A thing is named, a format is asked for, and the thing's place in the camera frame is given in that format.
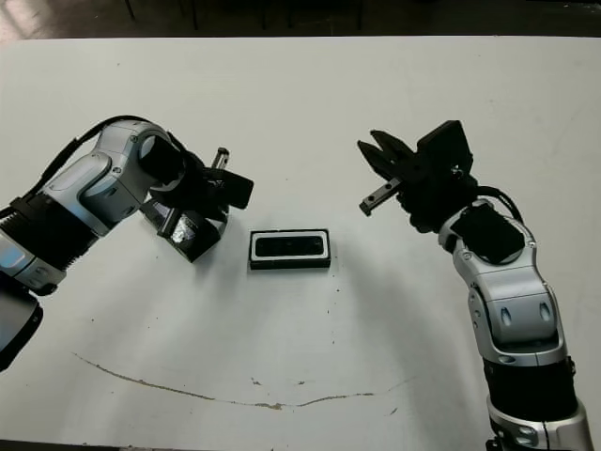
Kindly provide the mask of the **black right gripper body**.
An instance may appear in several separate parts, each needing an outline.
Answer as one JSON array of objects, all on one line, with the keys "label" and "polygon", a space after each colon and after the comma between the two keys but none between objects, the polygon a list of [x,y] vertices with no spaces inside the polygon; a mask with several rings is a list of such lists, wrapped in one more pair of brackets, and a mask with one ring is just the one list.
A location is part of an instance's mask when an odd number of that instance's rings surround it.
[{"label": "black right gripper body", "polygon": [[398,176],[365,197],[360,210],[367,216],[395,198],[421,233],[437,232],[443,223],[476,198],[478,182],[471,175],[473,158],[432,157],[420,152],[396,164]]}]

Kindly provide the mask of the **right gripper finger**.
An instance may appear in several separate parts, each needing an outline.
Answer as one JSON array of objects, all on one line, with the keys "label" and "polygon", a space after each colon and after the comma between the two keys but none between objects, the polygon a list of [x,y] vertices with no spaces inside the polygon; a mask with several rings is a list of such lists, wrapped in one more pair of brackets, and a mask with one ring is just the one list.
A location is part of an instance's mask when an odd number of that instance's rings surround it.
[{"label": "right gripper finger", "polygon": [[370,134],[387,160],[401,162],[411,160],[415,156],[414,151],[403,141],[387,132],[371,131]]},{"label": "right gripper finger", "polygon": [[395,179],[398,176],[396,169],[398,162],[387,160],[386,155],[380,150],[377,143],[374,145],[358,141],[357,145],[362,156],[376,174],[383,179]]}]

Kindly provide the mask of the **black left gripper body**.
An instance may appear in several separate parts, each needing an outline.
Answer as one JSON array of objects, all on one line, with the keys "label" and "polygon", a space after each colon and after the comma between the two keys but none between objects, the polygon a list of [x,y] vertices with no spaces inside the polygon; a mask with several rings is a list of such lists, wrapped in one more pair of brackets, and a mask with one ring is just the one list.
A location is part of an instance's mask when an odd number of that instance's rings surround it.
[{"label": "black left gripper body", "polygon": [[230,153],[218,148],[213,165],[206,166],[189,150],[181,152],[183,173],[178,180],[163,191],[163,201],[167,207],[180,210],[194,210],[202,217],[226,222],[229,207],[220,198],[223,180],[214,173],[225,169]]}]

